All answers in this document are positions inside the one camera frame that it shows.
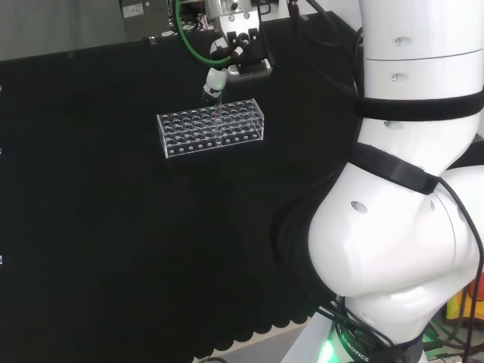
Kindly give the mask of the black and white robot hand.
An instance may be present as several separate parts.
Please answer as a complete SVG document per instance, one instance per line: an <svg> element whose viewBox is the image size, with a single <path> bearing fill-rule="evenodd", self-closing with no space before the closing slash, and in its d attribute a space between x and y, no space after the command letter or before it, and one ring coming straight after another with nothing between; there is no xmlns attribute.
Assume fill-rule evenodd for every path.
<svg viewBox="0 0 484 363"><path fill-rule="evenodd" d="M206 16L218 34L209 50L203 98L214 105L227 85L270 76L273 61L263 35L261 16L250 1L206 1Z"/></svg>

